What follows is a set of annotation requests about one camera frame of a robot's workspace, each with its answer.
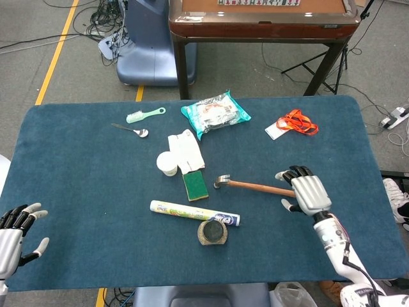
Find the white paper cup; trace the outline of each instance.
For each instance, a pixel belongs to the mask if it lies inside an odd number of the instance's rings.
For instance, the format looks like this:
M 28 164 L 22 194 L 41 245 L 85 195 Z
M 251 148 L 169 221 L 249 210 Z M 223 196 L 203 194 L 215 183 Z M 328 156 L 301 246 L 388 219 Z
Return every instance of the white paper cup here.
M 162 152 L 156 159 L 158 169 L 164 172 L 166 176 L 175 176 L 178 172 L 178 164 L 171 152 Z

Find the robot finger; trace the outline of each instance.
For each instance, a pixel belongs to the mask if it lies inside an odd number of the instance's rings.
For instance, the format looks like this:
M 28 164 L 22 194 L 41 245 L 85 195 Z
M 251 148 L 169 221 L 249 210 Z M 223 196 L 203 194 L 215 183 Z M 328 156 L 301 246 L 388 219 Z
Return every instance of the robot finger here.
M 27 208 L 25 208 L 22 212 L 20 212 L 19 216 L 16 218 L 13 228 L 20 228 L 24 221 L 27 219 L 27 216 L 33 212 L 36 212 L 38 209 L 41 208 L 41 203 L 34 203 Z
M 20 214 L 20 212 L 23 211 L 23 209 L 27 208 L 27 205 L 23 205 L 23 206 L 19 206 L 15 209 L 13 209 L 10 212 L 10 215 L 7 217 L 7 220 L 3 226 L 3 228 L 11 228 L 13 226 L 13 223 L 15 221 L 15 219 L 17 218 L 17 216 Z
M 47 249 L 49 241 L 50 241 L 49 238 L 42 239 L 40 245 L 32 253 L 21 257 L 19 267 L 28 264 L 30 261 L 33 261 L 34 259 L 40 258 Z
M 300 206 L 292 205 L 288 200 L 282 199 L 281 204 L 285 209 L 287 209 L 290 212 L 302 212 Z
M 314 176 L 312 171 L 307 166 L 301 166 L 301 168 L 307 173 L 307 176 Z
M 289 184 L 291 184 L 291 180 L 294 178 L 297 178 L 298 175 L 294 173 L 293 171 L 286 171 L 285 173 L 282 174 L 282 177 L 287 181 Z
M 289 168 L 292 169 L 293 171 L 296 171 L 296 173 L 299 176 L 308 176 L 308 173 L 305 171 L 305 169 L 302 166 L 293 165 L 293 166 L 290 166 Z
M 3 228 L 4 224 L 6 224 L 8 216 L 11 214 L 13 210 L 9 210 L 6 213 L 3 214 L 3 216 L 0 218 L 0 229 Z
M 37 212 L 31 213 L 30 215 L 28 215 L 27 219 L 21 224 L 21 227 L 20 227 L 20 229 L 23 231 L 23 237 L 26 236 L 27 232 L 29 231 L 29 229 L 31 228 L 31 226 L 33 225 L 36 219 L 45 217 L 47 214 L 48 214 L 48 211 L 41 210 L 41 211 L 37 211 Z

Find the snack package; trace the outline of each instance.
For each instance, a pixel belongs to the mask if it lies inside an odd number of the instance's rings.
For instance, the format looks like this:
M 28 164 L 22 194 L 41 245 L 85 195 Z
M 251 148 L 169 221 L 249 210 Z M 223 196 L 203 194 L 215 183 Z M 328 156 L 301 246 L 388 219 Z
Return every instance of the snack package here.
M 182 107 L 180 111 L 189 119 L 199 140 L 209 130 L 247 122 L 251 119 L 251 116 L 231 98 L 229 91 Z

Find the toothpaste tube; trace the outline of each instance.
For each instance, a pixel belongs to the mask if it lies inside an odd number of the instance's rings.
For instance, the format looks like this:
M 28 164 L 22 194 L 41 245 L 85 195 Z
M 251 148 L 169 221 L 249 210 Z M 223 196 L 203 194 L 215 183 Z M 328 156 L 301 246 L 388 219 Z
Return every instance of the toothpaste tube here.
M 178 205 L 177 203 L 168 203 L 166 201 L 153 200 L 151 201 L 150 209 L 157 213 L 170 214 L 172 216 L 188 217 L 202 221 L 217 220 L 232 226 L 240 224 L 240 216 L 238 214 Z

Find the white sneaker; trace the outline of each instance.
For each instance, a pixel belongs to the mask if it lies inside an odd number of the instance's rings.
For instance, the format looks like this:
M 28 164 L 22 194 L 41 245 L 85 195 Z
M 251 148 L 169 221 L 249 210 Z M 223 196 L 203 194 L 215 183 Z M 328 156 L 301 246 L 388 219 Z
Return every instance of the white sneaker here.
M 388 194 L 395 221 L 397 223 L 409 222 L 409 217 L 401 216 L 397 211 L 397 209 L 402 207 L 405 203 L 409 203 L 408 193 L 403 193 L 397 186 L 396 182 L 390 178 L 383 179 L 383 185 L 385 186 L 386 193 Z

